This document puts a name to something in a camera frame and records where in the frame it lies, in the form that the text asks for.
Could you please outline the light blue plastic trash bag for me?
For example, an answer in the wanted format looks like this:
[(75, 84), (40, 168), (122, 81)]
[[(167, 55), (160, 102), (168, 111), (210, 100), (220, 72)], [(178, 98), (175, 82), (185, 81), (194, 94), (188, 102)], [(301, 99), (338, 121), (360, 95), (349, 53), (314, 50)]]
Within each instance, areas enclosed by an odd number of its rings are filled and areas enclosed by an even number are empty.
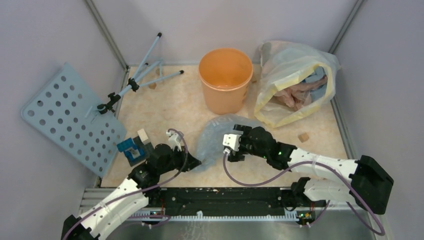
[(233, 130), (234, 125), (262, 127), (263, 124), (256, 120), (239, 116), (233, 113), (224, 114), (210, 119), (200, 133), (194, 157), (201, 161), (201, 165), (193, 169), (200, 173), (215, 165), (217, 159), (223, 157), (223, 138), (225, 134), (239, 134)]

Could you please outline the large translucent white trash bag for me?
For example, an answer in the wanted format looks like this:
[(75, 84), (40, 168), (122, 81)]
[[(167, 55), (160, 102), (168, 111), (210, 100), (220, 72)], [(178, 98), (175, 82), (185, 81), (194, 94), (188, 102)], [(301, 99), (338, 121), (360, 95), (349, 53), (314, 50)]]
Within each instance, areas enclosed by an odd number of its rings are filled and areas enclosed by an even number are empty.
[[(253, 115), (271, 128), (281, 127), (317, 112), (336, 94), (337, 57), (309, 45), (270, 40), (259, 47), (261, 75)], [(294, 86), (327, 81), (305, 91), (304, 104), (278, 101), (294, 92)]]

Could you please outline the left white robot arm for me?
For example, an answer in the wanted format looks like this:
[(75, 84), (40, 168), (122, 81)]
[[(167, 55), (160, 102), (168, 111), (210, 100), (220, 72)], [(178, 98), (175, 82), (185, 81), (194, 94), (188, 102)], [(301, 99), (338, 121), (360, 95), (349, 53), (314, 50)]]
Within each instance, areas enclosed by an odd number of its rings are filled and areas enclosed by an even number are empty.
[(149, 157), (135, 168), (107, 197), (79, 216), (70, 215), (63, 223), (63, 240), (105, 240), (138, 210), (160, 202), (161, 175), (188, 172), (202, 162), (186, 147), (158, 144)]

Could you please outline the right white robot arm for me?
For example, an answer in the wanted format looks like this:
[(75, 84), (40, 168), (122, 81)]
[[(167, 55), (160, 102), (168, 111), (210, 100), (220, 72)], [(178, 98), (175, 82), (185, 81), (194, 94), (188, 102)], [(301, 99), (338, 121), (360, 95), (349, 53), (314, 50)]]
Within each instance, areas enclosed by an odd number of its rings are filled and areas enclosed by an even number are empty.
[(229, 162), (244, 161), (246, 155), (265, 159), (276, 170), (305, 173), (293, 183), (293, 200), (299, 206), (310, 202), (356, 203), (377, 215), (386, 212), (394, 185), (393, 178), (371, 156), (360, 159), (332, 158), (276, 141), (263, 127), (234, 125), (236, 134), (225, 134), (224, 154)]

